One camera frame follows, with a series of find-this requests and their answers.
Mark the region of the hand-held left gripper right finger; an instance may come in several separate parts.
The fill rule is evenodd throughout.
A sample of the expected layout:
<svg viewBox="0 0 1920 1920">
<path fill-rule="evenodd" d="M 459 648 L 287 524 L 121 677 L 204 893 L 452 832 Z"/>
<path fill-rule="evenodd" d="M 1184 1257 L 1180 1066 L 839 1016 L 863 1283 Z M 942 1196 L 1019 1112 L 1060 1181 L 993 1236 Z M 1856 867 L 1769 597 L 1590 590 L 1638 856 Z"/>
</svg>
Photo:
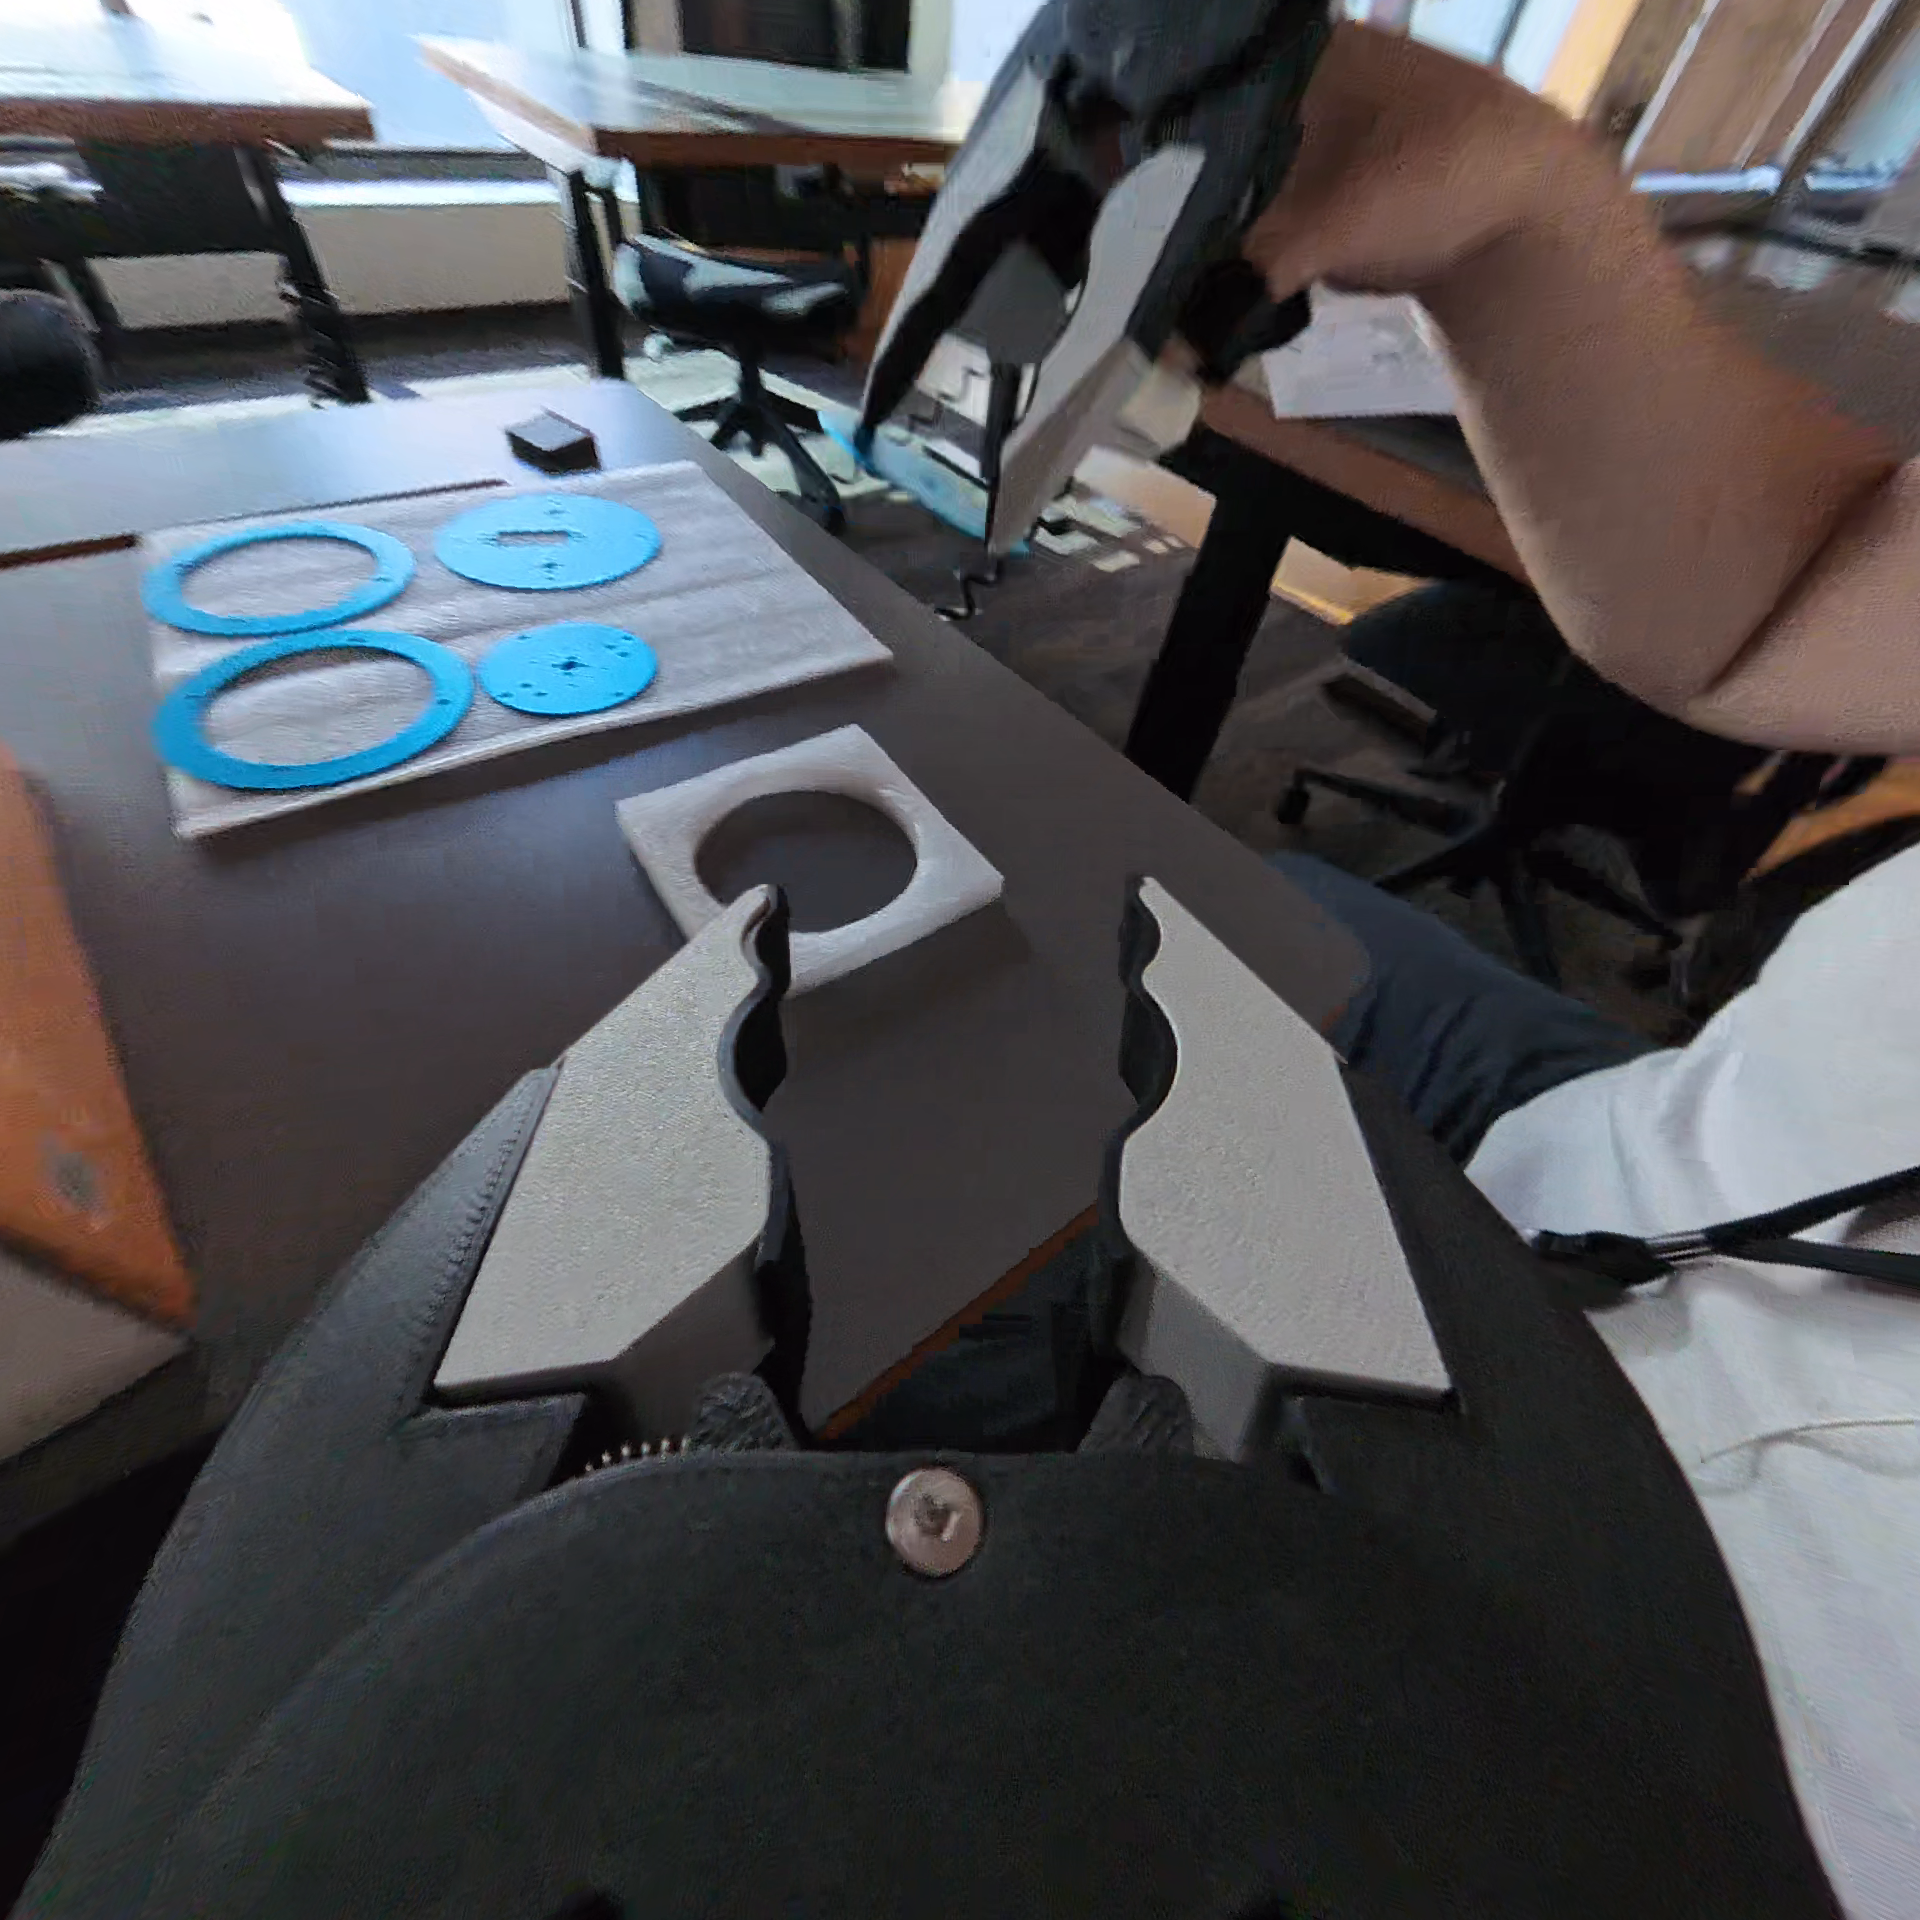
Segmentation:
<svg viewBox="0 0 1920 1920">
<path fill-rule="evenodd" d="M 1296 1398 L 1450 1411 L 1337 1051 L 1155 878 L 1122 900 L 1120 988 L 1134 1106 L 1102 1162 L 1102 1342 L 1230 1461 Z"/>
</svg>

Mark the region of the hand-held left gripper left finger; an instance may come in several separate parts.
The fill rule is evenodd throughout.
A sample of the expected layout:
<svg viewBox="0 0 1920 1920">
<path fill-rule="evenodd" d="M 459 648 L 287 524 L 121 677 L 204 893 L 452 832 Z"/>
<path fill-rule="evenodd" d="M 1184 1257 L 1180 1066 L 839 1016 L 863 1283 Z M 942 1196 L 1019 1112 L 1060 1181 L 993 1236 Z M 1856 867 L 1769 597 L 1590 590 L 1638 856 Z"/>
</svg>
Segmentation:
<svg viewBox="0 0 1920 1920">
<path fill-rule="evenodd" d="M 810 1277 L 784 1149 L 787 904 L 759 884 L 567 1051 L 434 1387 L 692 1403 L 800 1396 Z"/>
</svg>

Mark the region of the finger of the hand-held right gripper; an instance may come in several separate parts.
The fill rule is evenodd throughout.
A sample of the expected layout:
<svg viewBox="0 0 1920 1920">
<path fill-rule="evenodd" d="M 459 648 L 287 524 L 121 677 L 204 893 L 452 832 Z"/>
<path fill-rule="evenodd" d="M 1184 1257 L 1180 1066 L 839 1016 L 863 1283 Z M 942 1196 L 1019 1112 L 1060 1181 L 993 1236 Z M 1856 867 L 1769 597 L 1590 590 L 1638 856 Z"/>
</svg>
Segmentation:
<svg viewBox="0 0 1920 1920">
<path fill-rule="evenodd" d="M 1016 75 L 983 105 L 881 337 L 859 452 L 956 329 L 1038 373 L 1016 452 L 1084 452 L 1114 420 L 1114 93 L 1090 75 Z"/>
<path fill-rule="evenodd" d="M 1153 321 L 1164 270 L 1207 158 L 1167 146 L 1102 202 L 1088 274 L 1063 332 L 1041 358 L 1025 417 L 1001 446 L 987 548 L 1009 554 L 1073 476 L 1098 434 L 1137 396 L 1169 324 Z"/>
</svg>

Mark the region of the printed booklet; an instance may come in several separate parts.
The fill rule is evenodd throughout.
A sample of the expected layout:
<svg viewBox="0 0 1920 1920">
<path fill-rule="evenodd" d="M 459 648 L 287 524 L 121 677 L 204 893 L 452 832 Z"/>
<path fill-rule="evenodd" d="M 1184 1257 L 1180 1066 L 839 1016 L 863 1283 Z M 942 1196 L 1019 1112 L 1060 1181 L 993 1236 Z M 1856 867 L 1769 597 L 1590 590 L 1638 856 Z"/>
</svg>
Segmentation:
<svg viewBox="0 0 1920 1920">
<path fill-rule="evenodd" d="M 1443 338 L 1407 294 L 1312 289 L 1312 321 L 1263 361 L 1279 419 L 1455 419 L 1458 389 Z"/>
</svg>

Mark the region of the white foam block round cutout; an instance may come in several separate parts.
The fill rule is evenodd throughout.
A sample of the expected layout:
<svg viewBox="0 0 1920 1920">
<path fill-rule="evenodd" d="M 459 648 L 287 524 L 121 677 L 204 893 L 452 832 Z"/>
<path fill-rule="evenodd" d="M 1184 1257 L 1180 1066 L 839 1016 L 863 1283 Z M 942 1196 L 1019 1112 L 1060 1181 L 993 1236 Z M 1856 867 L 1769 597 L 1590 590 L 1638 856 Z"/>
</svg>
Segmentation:
<svg viewBox="0 0 1920 1920">
<path fill-rule="evenodd" d="M 915 853 L 900 893 L 864 920 L 790 937 L 790 990 L 816 992 L 995 905 L 1003 876 L 863 728 L 826 733 L 616 804 L 620 830 L 679 933 L 726 916 L 699 876 L 708 834 L 758 800 L 828 795 L 884 816 Z"/>
</svg>

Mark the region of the blue disc with few holes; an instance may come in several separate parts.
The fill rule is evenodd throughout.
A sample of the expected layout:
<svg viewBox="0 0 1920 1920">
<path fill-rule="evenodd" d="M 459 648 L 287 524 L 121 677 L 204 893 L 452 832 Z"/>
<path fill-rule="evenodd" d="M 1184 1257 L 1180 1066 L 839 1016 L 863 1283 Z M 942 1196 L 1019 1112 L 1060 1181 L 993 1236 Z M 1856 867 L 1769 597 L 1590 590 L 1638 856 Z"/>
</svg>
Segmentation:
<svg viewBox="0 0 1920 1920">
<path fill-rule="evenodd" d="M 488 499 L 434 537 L 438 561 L 471 585 L 579 592 L 630 578 L 659 557 L 647 513 L 603 496 L 534 491 Z"/>
</svg>

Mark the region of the blue disc with many holes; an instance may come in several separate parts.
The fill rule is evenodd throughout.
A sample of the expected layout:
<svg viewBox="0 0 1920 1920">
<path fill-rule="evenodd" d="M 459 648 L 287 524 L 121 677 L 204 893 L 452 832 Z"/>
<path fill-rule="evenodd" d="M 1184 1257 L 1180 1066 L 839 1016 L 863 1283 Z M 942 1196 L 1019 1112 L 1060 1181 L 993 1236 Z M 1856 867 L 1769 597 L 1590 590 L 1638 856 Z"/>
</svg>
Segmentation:
<svg viewBox="0 0 1920 1920">
<path fill-rule="evenodd" d="M 659 674 L 656 649 L 603 621 L 554 620 L 491 644 L 475 678 L 488 697 L 529 718 L 585 718 L 643 697 Z"/>
</svg>

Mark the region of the orange cardboard kit box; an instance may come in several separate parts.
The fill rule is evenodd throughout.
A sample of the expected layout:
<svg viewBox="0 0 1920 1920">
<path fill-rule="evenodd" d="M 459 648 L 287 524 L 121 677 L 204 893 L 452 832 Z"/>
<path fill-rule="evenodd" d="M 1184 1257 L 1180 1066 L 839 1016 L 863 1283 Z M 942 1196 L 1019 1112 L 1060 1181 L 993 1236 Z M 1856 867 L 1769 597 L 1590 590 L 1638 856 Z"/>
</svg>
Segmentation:
<svg viewBox="0 0 1920 1920">
<path fill-rule="evenodd" d="M 176 1361 L 200 1312 L 31 780 L 3 755 L 3 1459 Z"/>
</svg>

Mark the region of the person's right hand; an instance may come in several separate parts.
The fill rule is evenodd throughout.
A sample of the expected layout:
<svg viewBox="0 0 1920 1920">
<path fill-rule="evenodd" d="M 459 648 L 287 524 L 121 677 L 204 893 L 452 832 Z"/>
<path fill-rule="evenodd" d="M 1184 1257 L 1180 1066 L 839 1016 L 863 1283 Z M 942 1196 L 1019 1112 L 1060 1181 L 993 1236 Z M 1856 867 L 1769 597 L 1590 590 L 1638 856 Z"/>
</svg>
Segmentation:
<svg viewBox="0 0 1920 1920">
<path fill-rule="evenodd" d="M 1531 98 L 1360 24 L 1332 29 L 1283 188 L 1242 243 L 1276 299 L 1408 294 L 1505 237 L 1527 202 Z"/>
</svg>

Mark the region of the black office chair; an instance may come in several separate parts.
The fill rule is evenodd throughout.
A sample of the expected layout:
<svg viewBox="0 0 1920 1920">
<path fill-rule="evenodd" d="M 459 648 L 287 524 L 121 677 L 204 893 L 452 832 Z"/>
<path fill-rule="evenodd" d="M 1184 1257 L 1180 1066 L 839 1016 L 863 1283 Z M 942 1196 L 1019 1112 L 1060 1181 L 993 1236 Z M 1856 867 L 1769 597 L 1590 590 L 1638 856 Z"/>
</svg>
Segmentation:
<svg viewBox="0 0 1920 1920">
<path fill-rule="evenodd" d="M 867 299 L 859 273 L 841 259 L 748 261 L 659 236 L 638 234 L 612 254 L 612 286 L 622 306 L 679 347 L 726 353 L 737 389 L 682 413 L 712 420 L 720 452 L 745 444 L 753 456 L 778 446 L 800 491 L 800 510 L 828 533 L 846 528 L 843 499 L 798 433 L 803 409 L 764 382 L 770 353 L 831 353 L 858 326 Z"/>
</svg>

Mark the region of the person's dark trousers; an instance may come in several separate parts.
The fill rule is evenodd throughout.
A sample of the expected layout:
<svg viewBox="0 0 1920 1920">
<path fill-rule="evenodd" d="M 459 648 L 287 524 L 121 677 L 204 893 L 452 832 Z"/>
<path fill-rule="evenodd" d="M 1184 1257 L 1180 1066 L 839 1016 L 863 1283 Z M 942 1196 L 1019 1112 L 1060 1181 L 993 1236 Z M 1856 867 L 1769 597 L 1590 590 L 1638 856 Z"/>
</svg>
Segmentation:
<svg viewBox="0 0 1920 1920">
<path fill-rule="evenodd" d="M 1369 880 L 1305 853 L 1276 853 L 1268 867 L 1362 948 L 1362 979 L 1328 1025 L 1331 1045 L 1390 1088 L 1458 1165 L 1502 1116 L 1656 1051 Z"/>
</svg>

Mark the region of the white foam sheet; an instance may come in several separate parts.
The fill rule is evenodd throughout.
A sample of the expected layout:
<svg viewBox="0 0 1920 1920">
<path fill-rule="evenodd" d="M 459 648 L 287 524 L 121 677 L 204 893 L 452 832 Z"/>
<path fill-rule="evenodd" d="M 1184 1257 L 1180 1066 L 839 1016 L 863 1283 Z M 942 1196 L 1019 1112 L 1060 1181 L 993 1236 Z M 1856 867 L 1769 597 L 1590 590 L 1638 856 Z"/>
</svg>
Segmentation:
<svg viewBox="0 0 1920 1920">
<path fill-rule="evenodd" d="M 438 530 L 455 515 L 534 491 L 647 513 L 664 548 L 630 578 L 579 592 L 486 587 L 438 561 Z M 891 662 L 689 461 L 198 526 L 142 541 L 138 569 L 158 701 L 154 753 L 186 844 Z M 554 620 L 640 636 L 656 649 L 656 681 L 585 718 L 496 706 L 475 678 L 481 656 Z"/>
</svg>

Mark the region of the black mesh chair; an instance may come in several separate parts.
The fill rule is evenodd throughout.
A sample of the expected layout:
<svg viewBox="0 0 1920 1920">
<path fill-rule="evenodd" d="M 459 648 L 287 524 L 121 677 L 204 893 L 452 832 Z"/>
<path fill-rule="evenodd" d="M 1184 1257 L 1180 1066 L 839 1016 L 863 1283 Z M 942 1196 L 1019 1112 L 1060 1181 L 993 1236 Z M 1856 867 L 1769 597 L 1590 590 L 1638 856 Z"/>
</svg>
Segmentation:
<svg viewBox="0 0 1920 1920">
<path fill-rule="evenodd" d="M 1280 790 L 1283 827 L 1339 798 L 1436 838 L 1374 884 L 1497 900 L 1523 970 L 1563 980 L 1546 893 L 1572 898 L 1676 956 L 1689 837 L 1727 781 L 1716 749 L 1627 697 L 1562 642 L 1520 592 L 1440 584 L 1356 620 L 1336 681 L 1425 708 L 1399 781 L 1300 763 Z"/>
</svg>

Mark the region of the large window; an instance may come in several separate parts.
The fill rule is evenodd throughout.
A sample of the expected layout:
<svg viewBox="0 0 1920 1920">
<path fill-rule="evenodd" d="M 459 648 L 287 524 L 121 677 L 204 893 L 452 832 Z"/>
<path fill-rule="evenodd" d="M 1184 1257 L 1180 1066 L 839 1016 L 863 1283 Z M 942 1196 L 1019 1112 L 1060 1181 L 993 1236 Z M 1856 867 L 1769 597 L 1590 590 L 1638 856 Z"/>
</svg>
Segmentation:
<svg viewBox="0 0 1920 1920">
<path fill-rule="evenodd" d="M 427 72 L 416 36 L 524 50 L 622 52 L 620 2 L 6 4 L 6 154 L 67 140 L 105 179 L 121 158 L 223 148 L 220 109 L 251 142 L 279 107 L 304 128 L 320 97 L 352 97 L 370 133 L 265 145 L 282 179 L 540 182 L 545 168 Z"/>
</svg>

